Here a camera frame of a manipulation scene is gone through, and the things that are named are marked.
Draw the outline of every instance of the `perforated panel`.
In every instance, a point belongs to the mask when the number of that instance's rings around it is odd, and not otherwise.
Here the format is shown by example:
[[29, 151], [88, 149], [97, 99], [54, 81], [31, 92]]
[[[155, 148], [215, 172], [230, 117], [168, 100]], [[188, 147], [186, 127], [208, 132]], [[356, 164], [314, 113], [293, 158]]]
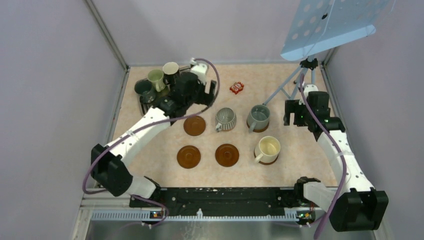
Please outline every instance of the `perforated panel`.
[[376, 29], [373, 23], [388, 2], [389, 0], [302, 0], [291, 23], [281, 56], [295, 61], [374, 34]]

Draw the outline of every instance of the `red snack package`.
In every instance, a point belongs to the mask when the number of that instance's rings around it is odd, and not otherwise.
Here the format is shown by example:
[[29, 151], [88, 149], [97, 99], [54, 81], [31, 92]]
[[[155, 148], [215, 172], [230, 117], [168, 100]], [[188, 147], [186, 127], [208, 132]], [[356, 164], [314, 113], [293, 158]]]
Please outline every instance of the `red snack package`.
[[238, 94], [239, 92], [243, 90], [244, 87], [245, 85], [238, 81], [238, 82], [235, 82], [229, 89], [231, 92]]

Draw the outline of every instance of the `beige tabletop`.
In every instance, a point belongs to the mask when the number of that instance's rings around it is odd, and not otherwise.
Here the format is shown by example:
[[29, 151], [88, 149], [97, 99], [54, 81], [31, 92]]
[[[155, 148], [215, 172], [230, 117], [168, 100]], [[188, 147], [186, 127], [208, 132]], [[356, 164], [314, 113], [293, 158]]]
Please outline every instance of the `beige tabletop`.
[[[162, 187], [292, 187], [302, 176], [317, 178], [326, 186], [336, 186], [329, 161], [316, 143], [307, 127], [284, 126], [284, 101], [287, 97], [279, 92], [268, 103], [271, 111], [269, 128], [261, 133], [248, 133], [246, 119], [250, 109], [262, 104], [289, 76], [298, 64], [239, 64], [217, 65], [221, 88], [214, 105], [202, 113], [206, 129], [199, 136], [190, 136], [183, 129], [184, 121], [158, 134], [138, 153], [129, 167], [135, 176], [147, 176]], [[117, 138], [142, 117], [138, 96], [134, 92], [136, 81], [148, 72], [161, 67], [131, 67], [114, 137]], [[316, 85], [325, 91], [321, 72], [316, 71]], [[310, 83], [310, 73], [305, 78]], [[211, 68], [208, 81], [216, 80]], [[242, 82], [239, 94], [230, 91], [234, 82]], [[294, 88], [293, 81], [286, 91]], [[205, 106], [193, 105], [187, 114], [195, 113]], [[234, 110], [237, 116], [235, 128], [228, 132], [215, 132], [215, 114], [221, 108]], [[278, 160], [272, 165], [254, 163], [254, 148], [264, 136], [274, 136], [281, 143]], [[232, 144], [239, 151], [238, 162], [231, 167], [219, 165], [215, 151], [222, 144]], [[191, 169], [182, 168], [177, 162], [180, 148], [193, 145], [200, 150], [200, 163]]]

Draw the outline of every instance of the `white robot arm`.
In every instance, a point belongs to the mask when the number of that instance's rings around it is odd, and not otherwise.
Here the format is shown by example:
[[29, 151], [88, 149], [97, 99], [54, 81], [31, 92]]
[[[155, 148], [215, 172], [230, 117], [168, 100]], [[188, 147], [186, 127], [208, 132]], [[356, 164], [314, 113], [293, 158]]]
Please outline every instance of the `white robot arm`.
[[[335, 140], [346, 162], [343, 187], [329, 216], [333, 228], [338, 232], [378, 229], [389, 202], [386, 193], [377, 191], [359, 167], [342, 121], [338, 117], [330, 117], [328, 93], [318, 91], [313, 84], [305, 85], [303, 92], [314, 115]], [[341, 153], [317, 125], [302, 99], [285, 101], [284, 125], [290, 124], [291, 114], [294, 114], [294, 125], [308, 127], [313, 133], [340, 183], [343, 175]], [[335, 197], [335, 191], [318, 179], [305, 176], [297, 181], [294, 190], [299, 199], [309, 200], [326, 212]]]
[[205, 92], [208, 66], [190, 62], [190, 70], [182, 72], [170, 87], [167, 96], [163, 96], [146, 112], [146, 114], [128, 131], [105, 146], [97, 144], [91, 150], [91, 163], [109, 146], [115, 145], [106, 152], [91, 171], [91, 176], [115, 197], [124, 193], [150, 198], [159, 185], [144, 176], [132, 176], [128, 167], [140, 150], [157, 134], [170, 127], [175, 118], [186, 114], [192, 104], [210, 106], [214, 99], [216, 82], [211, 81], [209, 93]]

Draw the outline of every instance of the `metal pole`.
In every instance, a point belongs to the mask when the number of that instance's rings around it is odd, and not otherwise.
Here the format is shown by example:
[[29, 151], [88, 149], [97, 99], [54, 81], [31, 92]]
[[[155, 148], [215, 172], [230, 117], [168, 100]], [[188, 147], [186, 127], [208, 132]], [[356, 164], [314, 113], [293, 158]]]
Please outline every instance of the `metal pole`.
[[95, 22], [97, 23], [98, 28], [101, 31], [101, 34], [103, 35], [104, 39], [107, 42], [107, 45], [109, 46], [110, 50], [112, 51], [115, 58], [118, 60], [119, 64], [122, 66], [122, 68], [127, 71], [128, 65], [125, 62], [125, 59], [120, 52], [117, 44], [115, 43], [114, 39], [112, 38], [111, 33], [109, 32], [108, 28], [106, 27], [105, 22], [102, 19], [102, 16], [100, 16], [99, 11], [97, 10], [96, 6], [93, 3], [93, 0], [83, 0], [90, 11], [91, 15], [93, 16]]
[[291, 93], [291, 96], [290, 96], [290, 100], [293, 100], [293, 99], [295, 99], [295, 97], [296, 97], [296, 94], [298, 93], [298, 88], [299, 88], [299, 80], [300, 80], [300, 77], [301, 77], [301, 74], [303, 74], [303, 75], [306, 75], [306, 73], [308, 72], [308, 68], [302, 68], [302, 70], [300, 71], [300, 73], [299, 73], [299, 75], [297, 75], [297, 78], [296, 78], [296, 86], [294, 87], [294, 89], [293, 89], [293, 92]]
[[263, 105], [267, 105], [271, 99], [273, 99], [273, 97], [275, 97], [277, 95], [277, 93], [282, 90], [284, 88], [284, 86], [290, 82], [290, 80], [301, 70], [301, 66], [298, 66], [296, 68], [296, 70], [294, 70], [294, 72], [287, 77], [287, 79], [277, 88], [277, 90], [275, 90], [275, 92], [273, 94], [271, 94], [271, 96], [268, 97], [268, 99], [263, 103]]
[[315, 84], [315, 69], [310, 71], [310, 83]]

